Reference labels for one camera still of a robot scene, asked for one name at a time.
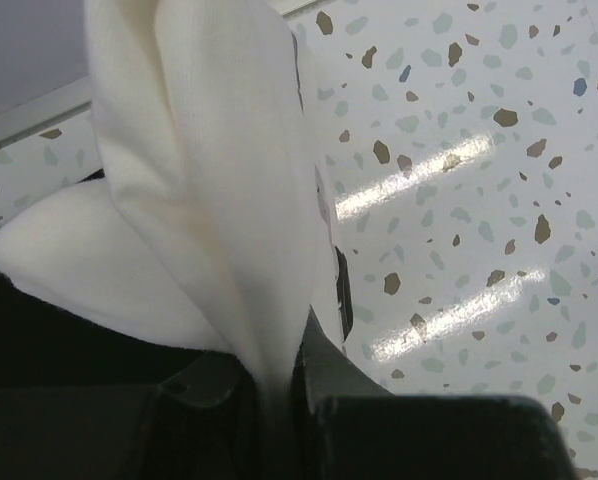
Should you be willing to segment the white t shirt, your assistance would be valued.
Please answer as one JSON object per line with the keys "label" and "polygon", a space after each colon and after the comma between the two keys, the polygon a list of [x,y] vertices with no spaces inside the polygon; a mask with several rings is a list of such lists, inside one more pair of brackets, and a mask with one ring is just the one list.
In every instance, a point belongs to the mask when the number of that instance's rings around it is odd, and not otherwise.
{"label": "white t shirt", "polygon": [[289,387],[308,314],[341,332],[312,55],[264,1],[88,1],[104,177],[0,229],[16,288]]}

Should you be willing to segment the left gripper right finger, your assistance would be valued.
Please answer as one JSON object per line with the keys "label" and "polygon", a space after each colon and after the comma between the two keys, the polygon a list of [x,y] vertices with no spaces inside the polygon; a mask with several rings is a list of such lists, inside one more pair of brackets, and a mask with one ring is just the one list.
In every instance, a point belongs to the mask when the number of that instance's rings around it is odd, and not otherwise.
{"label": "left gripper right finger", "polygon": [[523,396],[394,395],[309,315],[293,373],[305,479],[574,479],[547,410]]}

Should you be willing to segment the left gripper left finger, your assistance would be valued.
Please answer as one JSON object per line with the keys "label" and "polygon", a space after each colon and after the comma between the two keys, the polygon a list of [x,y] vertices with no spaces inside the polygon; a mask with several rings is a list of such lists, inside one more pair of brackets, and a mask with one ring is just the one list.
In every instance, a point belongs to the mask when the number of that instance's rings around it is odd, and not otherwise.
{"label": "left gripper left finger", "polygon": [[256,393],[204,353],[161,384],[0,390],[0,479],[257,479]]}

